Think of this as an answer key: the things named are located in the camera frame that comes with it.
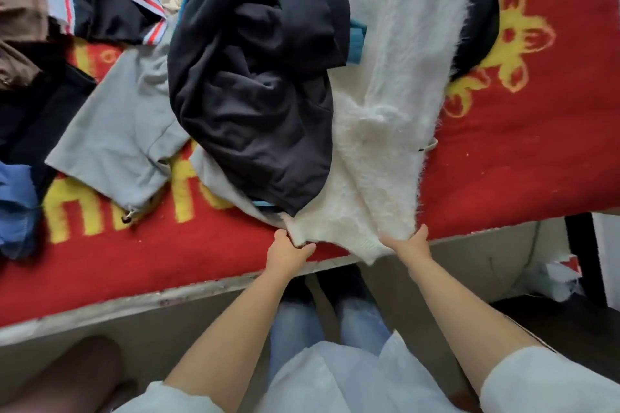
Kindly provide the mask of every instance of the person's right hand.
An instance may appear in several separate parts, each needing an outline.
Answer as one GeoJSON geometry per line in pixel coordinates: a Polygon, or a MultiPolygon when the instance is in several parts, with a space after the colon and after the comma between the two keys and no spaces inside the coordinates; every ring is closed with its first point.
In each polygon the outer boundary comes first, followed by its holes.
{"type": "Polygon", "coordinates": [[[429,242],[427,241],[428,236],[429,228],[426,224],[422,224],[409,240],[397,240],[387,235],[381,235],[379,239],[383,245],[394,250],[398,258],[409,269],[411,277],[415,279],[414,273],[418,264],[433,259],[430,253],[429,242]]]}

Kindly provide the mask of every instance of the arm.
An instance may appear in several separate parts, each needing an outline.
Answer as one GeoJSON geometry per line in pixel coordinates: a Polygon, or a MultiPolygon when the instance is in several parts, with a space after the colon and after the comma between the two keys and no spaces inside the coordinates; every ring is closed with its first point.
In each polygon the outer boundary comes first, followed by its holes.
{"type": "Polygon", "coordinates": [[[382,237],[396,252],[433,313],[450,348],[478,393],[491,371],[509,354],[543,346],[521,327],[486,304],[437,264],[425,225],[409,240],[382,237]]]}
{"type": "Polygon", "coordinates": [[[316,245],[297,249],[285,230],[275,233],[267,268],[185,353],[164,383],[191,395],[208,396],[234,413],[247,390],[280,297],[316,245]]]}

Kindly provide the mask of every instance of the sweater sleeve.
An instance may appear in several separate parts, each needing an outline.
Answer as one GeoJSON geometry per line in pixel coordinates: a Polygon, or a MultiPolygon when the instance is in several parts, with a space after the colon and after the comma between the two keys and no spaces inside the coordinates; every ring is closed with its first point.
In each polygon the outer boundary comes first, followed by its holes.
{"type": "Polygon", "coordinates": [[[224,413],[209,397],[188,395],[161,382],[152,382],[146,392],[122,405],[115,413],[224,413]]]}
{"type": "Polygon", "coordinates": [[[620,385],[542,347],[521,349],[489,374],[485,413],[618,413],[620,385]]]}

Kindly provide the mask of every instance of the person's left hand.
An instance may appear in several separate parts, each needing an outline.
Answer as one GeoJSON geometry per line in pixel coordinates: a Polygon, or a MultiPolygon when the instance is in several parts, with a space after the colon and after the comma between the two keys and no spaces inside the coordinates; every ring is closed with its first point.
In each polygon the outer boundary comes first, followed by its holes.
{"type": "Polygon", "coordinates": [[[288,282],[297,276],[315,249],[315,243],[309,243],[303,248],[295,248],[289,240],[286,230],[276,230],[274,243],[267,250],[265,272],[282,277],[288,282]]]}

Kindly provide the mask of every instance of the hand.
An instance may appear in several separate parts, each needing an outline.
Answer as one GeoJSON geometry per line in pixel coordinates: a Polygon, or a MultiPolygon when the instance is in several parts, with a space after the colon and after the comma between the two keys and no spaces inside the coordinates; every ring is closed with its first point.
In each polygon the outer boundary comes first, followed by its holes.
{"type": "Polygon", "coordinates": [[[274,243],[267,250],[265,272],[283,277],[288,283],[301,271],[304,263],[314,253],[315,249],[315,243],[310,243],[303,248],[295,248],[289,240],[286,230],[276,230],[274,243]]]}
{"type": "Polygon", "coordinates": [[[396,252],[398,258],[405,263],[409,269],[409,274],[415,279],[415,272],[418,265],[424,261],[432,261],[433,256],[430,253],[429,228],[426,224],[418,229],[418,231],[410,237],[409,240],[397,240],[387,235],[381,235],[379,239],[381,243],[396,252]]]}

